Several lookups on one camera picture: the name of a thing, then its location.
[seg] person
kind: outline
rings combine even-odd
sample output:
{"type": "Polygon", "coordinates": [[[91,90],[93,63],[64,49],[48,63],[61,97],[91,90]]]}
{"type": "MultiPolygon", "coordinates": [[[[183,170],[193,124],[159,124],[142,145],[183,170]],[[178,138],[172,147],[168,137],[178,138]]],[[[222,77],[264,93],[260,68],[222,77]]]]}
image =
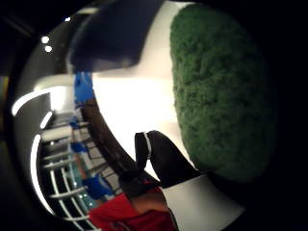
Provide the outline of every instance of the person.
{"type": "Polygon", "coordinates": [[[122,193],[90,210],[90,221],[106,231],[174,231],[166,199],[157,187],[137,197],[122,193]]]}
{"type": "MultiPolygon", "coordinates": [[[[72,142],[77,142],[72,131],[72,142]]],[[[89,179],[82,160],[74,153],[81,178],[89,179]]],[[[148,179],[137,180],[135,172],[124,172],[119,177],[123,193],[106,202],[95,198],[98,207],[89,210],[90,221],[104,231],[174,231],[172,212],[159,187],[148,179]]]]}

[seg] dark blue object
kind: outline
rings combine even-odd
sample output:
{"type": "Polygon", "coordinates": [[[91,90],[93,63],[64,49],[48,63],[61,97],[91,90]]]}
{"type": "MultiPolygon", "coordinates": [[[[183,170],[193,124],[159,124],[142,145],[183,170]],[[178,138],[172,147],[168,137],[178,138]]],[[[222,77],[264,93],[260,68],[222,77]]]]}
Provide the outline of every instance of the dark blue object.
{"type": "Polygon", "coordinates": [[[72,128],[75,128],[75,129],[79,128],[78,120],[76,116],[74,116],[68,123],[72,128]]]}
{"type": "Polygon", "coordinates": [[[108,182],[100,174],[83,180],[83,186],[92,199],[100,199],[104,195],[114,194],[108,182]]]}
{"type": "Polygon", "coordinates": [[[84,103],[94,98],[93,83],[89,72],[78,72],[75,74],[75,103],[84,103]]]}
{"type": "Polygon", "coordinates": [[[87,148],[81,142],[72,142],[70,148],[74,152],[87,152],[87,148]]]}
{"type": "Polygon", "coordinates": [[[78,30],[68,58],[74,71],[103,71],[137,64],[164,0],[119,0],[102,5],[78,30]]]}

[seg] green textured ball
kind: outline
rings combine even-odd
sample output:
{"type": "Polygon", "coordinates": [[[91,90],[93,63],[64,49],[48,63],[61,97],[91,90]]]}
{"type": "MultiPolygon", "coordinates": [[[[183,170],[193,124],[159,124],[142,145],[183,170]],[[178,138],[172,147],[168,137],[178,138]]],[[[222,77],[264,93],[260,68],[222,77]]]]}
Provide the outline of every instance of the green textured ball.
{"type": "Polygon", "coordinates": [[[175,110],[200,170],[248,182],[276,146],[277,100],[254,40],[230,15],[189,5],[171,24],[175,110]]]}

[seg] red clothing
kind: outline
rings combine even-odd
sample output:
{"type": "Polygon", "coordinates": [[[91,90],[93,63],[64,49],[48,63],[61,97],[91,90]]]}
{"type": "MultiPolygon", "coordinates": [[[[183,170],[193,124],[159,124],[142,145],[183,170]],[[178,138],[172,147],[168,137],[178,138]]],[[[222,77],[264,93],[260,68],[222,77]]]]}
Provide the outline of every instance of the red clothing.
{"type": "Polygon", "coordinates": [[[90,210],[89,215],[92,223],[104,231],[174,231],[168,212],[152,210],[140,215],[124,193],[90,210]]]}

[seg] black shoe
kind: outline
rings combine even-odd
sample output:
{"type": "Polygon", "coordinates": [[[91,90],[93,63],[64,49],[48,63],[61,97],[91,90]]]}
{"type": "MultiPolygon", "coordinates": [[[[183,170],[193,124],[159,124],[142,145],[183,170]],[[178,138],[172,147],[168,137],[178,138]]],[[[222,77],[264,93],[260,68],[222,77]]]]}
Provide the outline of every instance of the black shoe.
{"type": "Polygon", "coordinates": [[[144,169],[149,159],[161,186],[168,188],[200,175],[186,160],[176,145],[158,131],[136,133],[136,160],[139,169],[144,169]]]}

